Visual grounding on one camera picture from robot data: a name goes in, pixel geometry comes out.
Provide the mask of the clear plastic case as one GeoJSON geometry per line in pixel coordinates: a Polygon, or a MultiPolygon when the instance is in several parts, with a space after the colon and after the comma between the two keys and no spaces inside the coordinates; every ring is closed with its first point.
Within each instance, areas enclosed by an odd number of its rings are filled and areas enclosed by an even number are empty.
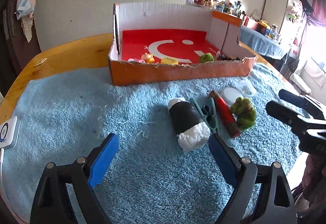
{"type": "Polygon", "coordinates": [[[242,94],[243,97],[251,98],[256,95],[257,90],[248,79],[241,80],[235,85],[236,89],[242,94]]]}

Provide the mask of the dark green yarn ball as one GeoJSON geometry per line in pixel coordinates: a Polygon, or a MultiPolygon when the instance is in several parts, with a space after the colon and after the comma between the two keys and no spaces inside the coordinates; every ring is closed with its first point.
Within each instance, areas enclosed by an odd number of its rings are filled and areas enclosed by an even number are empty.
{"type": "Polygon", "coordinates": [[[241,131],[245,131],[254,126],[256,110],[249,98],[238,97],[231,105],[230,111],[236,116],[236,123],[241,131]]]}

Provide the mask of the red thread spool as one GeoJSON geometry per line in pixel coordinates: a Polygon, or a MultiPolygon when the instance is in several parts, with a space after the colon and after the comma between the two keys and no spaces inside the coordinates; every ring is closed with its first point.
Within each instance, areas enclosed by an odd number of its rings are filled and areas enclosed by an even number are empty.
{"type": "Polygon", "coordinates": [[[241,134],[241,130],[239,129],[237,122],[233,118],[233,115],[229,107],[227,106],[226,102],[215,90],[212,90],[209,93],[209,97],[211,97],[214,100],[216,111],[221,119],[221,122],[226,128],[229,136],[231,138],[238,137],[241,134]]]}

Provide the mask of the teal clothespin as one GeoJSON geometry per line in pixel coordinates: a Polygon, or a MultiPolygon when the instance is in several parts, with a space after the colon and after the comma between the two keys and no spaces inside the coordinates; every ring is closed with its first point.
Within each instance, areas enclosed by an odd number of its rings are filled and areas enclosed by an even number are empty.
{"type": "Polygon", "coordinates": [[[191,98],[190,102],[195,106],[212,134],[220,134],[217,111],[213,98],[208,97],[204,104],[199,104],[195,98],[191,98]]]}

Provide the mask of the boy figurine blue outfit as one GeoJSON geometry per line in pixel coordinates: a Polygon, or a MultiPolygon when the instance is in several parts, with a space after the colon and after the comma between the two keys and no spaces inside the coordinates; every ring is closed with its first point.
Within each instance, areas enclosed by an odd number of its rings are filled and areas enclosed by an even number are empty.
{"type": "Polygon", "coordinates": [[[221,51],[217,51],[217,53],[215,55],[215,59],[216,59],[216,61],[239,61],[240,60],[240,58],[238,58],[238,57],[232,58],[232,57],[226,56],[221,51]]]}

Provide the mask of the black white cloth roll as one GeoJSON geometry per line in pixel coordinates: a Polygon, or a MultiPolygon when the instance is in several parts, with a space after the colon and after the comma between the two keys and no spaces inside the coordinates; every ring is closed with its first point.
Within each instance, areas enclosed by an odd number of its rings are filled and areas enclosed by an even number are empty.
{"type": "Polygon", "coordinates": [[[183,153],[203,147],[211,131],[194,104],[185,98],[175,98],[168,102],[167,108],[183,153]]]}

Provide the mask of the light green yarn ball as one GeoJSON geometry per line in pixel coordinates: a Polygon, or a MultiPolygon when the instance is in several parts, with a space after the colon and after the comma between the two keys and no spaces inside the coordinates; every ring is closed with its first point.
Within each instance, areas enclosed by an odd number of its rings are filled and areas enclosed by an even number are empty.
{"type": "Polygon", "coordinates": [[[215,57],[211,53],[205,53],[199,57],[199,63],[213,62],[215,57]]]}

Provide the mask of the yellow bottle cap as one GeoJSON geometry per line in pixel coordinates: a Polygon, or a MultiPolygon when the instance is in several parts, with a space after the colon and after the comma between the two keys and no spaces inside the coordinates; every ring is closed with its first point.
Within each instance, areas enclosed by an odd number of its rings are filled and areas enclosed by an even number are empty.
{"type": "Polygon", "coordinates": [[[160,64],[164,65],[178,65],[179,61],[173,57],[164,57],[161,59],[160,64]]]}

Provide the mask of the pink yellow small figurine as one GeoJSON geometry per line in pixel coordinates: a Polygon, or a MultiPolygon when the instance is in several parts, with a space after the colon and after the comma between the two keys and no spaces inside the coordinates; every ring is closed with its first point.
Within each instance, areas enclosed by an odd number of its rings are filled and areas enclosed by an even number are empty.
{"type": "Polygon", "coordinates": [[[144,53],[141,58],[130,58],[128,62],[136,62],[136,63],[154,63],[154,55],[152,53],[144,53]]]}

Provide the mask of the blue covered side table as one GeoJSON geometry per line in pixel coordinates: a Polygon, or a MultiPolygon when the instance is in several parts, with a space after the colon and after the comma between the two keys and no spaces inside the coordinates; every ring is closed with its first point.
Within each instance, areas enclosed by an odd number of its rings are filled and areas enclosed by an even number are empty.
{"type": "Polygon", "coordinates": [[[289,46],[279,45],[261,33],[246,26],[241,27],[240,41],[261,56],[266,56],[275,60],[281,60],[290,50],[289,46]]]}

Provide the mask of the white round jar lid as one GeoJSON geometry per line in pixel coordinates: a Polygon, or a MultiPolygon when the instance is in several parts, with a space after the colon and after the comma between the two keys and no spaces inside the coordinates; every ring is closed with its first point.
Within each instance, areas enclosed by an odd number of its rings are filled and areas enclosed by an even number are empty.
{"type": "Polygon", "coordinates": [[[220,96],[229,107],[231,107],[238,98],[243,98],[242,94],[233,87],[225,87],[221,91],[220,96]]]}

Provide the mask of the white power bank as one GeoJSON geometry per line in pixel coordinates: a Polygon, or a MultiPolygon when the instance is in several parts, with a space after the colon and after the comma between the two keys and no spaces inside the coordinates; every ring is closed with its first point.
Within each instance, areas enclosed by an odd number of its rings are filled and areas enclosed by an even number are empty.
{"type": "Polygon", "coordinates": [[[18,141],[19,129],[20,120],[17,116],[14,116],[2,123],[0,134],[0,148],[3,148],[4,150],[14,148],[18,141]]]}

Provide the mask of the white cabinet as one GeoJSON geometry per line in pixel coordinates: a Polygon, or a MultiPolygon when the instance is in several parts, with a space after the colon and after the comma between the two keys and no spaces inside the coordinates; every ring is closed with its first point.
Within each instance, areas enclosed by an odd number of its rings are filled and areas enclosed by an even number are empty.
{"type": "Polygon", "coordinates": [[[265,0],[262,20],[270,26],[277,26],[281,36],[291,36],[297,29],[297,23],[303,18],[301,0],[265,0]]]}

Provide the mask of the orange cardboard box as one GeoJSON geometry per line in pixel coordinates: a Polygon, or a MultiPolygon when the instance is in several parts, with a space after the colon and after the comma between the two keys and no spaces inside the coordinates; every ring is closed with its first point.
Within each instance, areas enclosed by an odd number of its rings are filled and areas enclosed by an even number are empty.
{"type": "Polygon", "coordinates": [[[108,66],[114,85],[247,76],[258,57],[240,44],[241,20],[193,5],[113,6],[108,66]]]}

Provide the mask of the small tag on table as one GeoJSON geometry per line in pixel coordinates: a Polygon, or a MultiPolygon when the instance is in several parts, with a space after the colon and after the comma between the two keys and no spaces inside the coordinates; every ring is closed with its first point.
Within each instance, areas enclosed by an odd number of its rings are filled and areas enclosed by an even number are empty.
{"type": "Polygon", "coordinates": [[[37,66],[42,65],[42,64],[45,63],[46,61],[47,61],[47,58],[43,58],[43,59],[39,60],[39,61],[34,65],[34,67],[37,67],[37,66]]]}

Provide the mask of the dark wooden door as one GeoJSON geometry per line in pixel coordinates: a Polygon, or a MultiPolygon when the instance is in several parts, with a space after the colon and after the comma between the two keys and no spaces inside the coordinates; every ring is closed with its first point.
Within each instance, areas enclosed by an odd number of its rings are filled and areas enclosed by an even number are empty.
{"type": "Polygon", "coordinates": [[[22,69],[41,53],[35,26],[27,41],[16,18],[17,0],[1,0],[1,94],[5,96],[22,69]]]}

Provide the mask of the plastic bag on door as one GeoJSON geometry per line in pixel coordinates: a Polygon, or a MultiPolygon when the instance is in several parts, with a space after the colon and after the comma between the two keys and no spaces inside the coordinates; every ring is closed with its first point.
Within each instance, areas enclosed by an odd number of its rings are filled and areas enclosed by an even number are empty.
{"type": "Polygon", "coordinates": [[[17,0],[16,3],[16,17],[20,20],[26,15],[33,15],[36,5],[36,0],[17,0]]]}

